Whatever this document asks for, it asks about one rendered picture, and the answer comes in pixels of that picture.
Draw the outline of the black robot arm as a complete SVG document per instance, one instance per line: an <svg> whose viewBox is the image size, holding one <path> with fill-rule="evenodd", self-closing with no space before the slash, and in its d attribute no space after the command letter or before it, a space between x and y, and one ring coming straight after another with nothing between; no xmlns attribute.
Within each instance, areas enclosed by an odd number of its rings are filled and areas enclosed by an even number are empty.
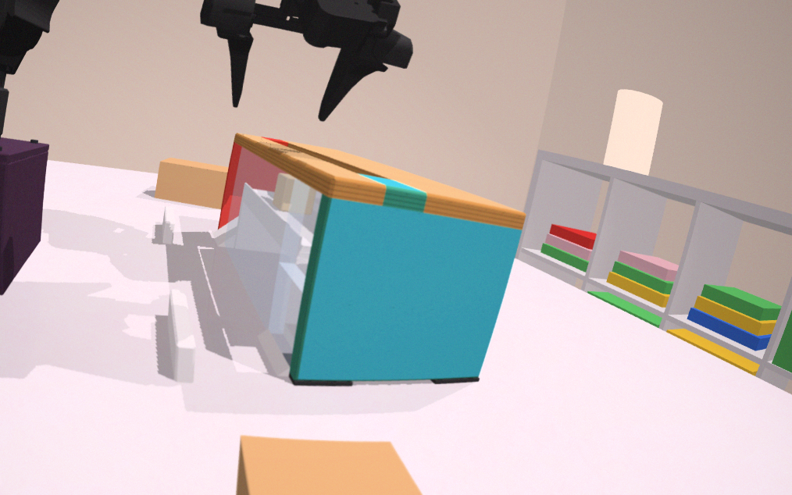
<svg viewBox="0 0 792 495"><path fill-rule="evenodd" d="M59 0L0 0L0 139L9 90L26 53L35 47ZM305 41L317 48L360 52L367 37L390 36L401 6L398 0L287 0L284 14L298 17Z"/></svg>

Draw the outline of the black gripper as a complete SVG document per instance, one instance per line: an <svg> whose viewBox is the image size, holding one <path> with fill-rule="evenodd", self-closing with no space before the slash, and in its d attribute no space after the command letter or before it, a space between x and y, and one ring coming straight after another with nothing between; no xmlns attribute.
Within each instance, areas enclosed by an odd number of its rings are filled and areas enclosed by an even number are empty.
<svg viewBox="0 0 792 495"><path fill-rule="evenodd" d="M281 0L280 8L255 3L256 0L204 0L200 12L200 23L216 28L217 36L227 39L230 51L231 87L233 107L237 108L243 91L248 53L253 36L253 24L303 34L298 18L284 14L287 0ZM413 54L411 39L392 30L390 36L380 39L367 37L360 52L341 49L330 75L322 103L319 120L325 121L340 104L347 93L363 77L375 71L385 72L384 63L407 69Z"/></svg>

